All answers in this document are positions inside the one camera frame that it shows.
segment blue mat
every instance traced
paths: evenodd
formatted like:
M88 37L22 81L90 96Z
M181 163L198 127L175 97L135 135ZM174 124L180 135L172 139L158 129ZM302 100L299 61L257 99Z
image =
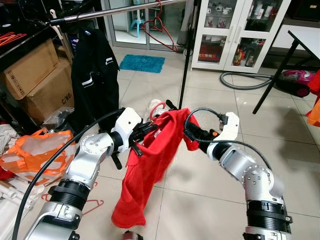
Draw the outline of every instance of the blue mat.
M165 58L160 56L127 54L120 64L120 69L159 74L164 63Z

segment black pole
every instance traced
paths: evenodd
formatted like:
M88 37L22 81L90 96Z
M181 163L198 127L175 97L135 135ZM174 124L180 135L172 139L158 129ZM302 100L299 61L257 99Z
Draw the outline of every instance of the black pole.
M294 51L296 50L298 45L299 45L298 41L294 40L293 43L292 43L291 48L289 49L288 53L286 54L286 56L285 56L284 60L282 61L280 67L276 71L275 75L272 77L272 81L269 83L268 87L264 91L264 93L263 93L262 97L260 98L259 102L255 106L255 108L254 108L254 110L252 112L253 114L256 114L258 112L259 108L261 107L261 105L265 101L266 97L268 96L269 92L271 91L271 89L275 85L276 81L279 79L280 74L284 70L285 66L288 64L289 59L291 58L292 54L294 53Z
M187 49L186 49L183 78L182 78L182 85L181 85L180 98L179 98L179 107L178 107L179 109L182 108L182 102L184 99L184 93L185 93L185 87L186 87L186 79L187 79L187 74L188 74L190 53L191 53L191 48L193 48L193 46L194 46L194 34L196 33L196 31L193 31L192 26L193 26L193 22L194 22L195 13L196 13L196 6L199 6L198 0L194 0L193 11L192 11L192 21L191 21L191 24L189 25L189 29L188 29L188 36L187 36L187 44L188 45L187 45ZM196 29L197 24L198 24L198 17L196 17L194 29Z

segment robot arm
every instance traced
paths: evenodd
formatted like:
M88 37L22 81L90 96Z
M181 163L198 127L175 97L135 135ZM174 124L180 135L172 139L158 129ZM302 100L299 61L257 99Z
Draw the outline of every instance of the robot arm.
M113 153L122 153L130 147L131 135L141 121L141 117L127 107L110 134L92 134L82 139L59 184L50 188L50 201L42 207L25 240L80 239L74 230L79 226L100 163Z
M238 135L239 118L232 112L228 112L226 116L220 135L202 130L192 123L189 127L206 140L234 140ZM133 140L142 140L147 132L154 130L154 126L157 127L144 124L143 128L134 132L140 122L140 116L132 108L126 108L110 134L88 135L81 141L74 160L58 186L50 188L51 199L44 204L25 240L80 239L75 230L98 176L100 163L109 156L116 158L114 153L122 153L129 147L138 155L141 154L131 143ZM229 143L200 142L199 148L211 160L218 161L225 171L242 184L248 220L243 234L245 240L292 239L292 218L287 216L283 199L284 186L270 169L258 165L251 156Z
M198 133L210 136L207 140L235 140L239 118L232 112L226 116L227 124L219 136L214 138L212 133L201 129ZM292 218L287 215L283 182L270 169L257 164L251 156L229 143L200 143L199 147L244 188L247 205L244 239L291 240Z

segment white cabinet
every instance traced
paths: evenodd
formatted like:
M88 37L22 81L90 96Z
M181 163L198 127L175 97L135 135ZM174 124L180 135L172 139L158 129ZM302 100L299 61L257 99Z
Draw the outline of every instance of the white cabinet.
M290 1L202 0L191 68L257 73Z

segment orange and white bag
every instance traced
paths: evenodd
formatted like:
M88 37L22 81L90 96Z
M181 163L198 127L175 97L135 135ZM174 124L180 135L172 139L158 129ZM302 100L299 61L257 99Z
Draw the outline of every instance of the orange and white bag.
M47 133L45 129L22 136L1 156L0 166L31 181L42 166L72 137L70 130ZM47 185L60 178L75 153L76 145L73 142L49 165L37 181L37 185Z

